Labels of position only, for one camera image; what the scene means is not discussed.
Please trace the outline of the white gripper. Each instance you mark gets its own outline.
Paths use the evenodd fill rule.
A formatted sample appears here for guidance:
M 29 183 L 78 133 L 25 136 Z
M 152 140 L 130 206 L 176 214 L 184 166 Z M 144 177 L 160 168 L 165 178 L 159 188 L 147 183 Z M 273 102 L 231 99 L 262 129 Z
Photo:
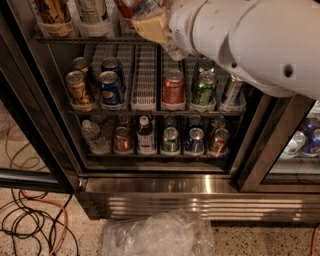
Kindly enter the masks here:
M 213 56 L 212 0 L 175 0 L 168 12 L 156 9 L 132 18 L 137 33 L 149 41 L 166 44 L 169 31 L 176 45 L 191 55 Z

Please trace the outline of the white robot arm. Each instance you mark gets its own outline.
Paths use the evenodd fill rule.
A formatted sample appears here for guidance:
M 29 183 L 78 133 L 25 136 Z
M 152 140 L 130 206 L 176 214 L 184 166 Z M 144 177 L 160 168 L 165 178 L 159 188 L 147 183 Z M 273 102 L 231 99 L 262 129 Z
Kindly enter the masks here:
M 320 99 L 319 0 L 175 0 L 132 23 L 274 97 Z

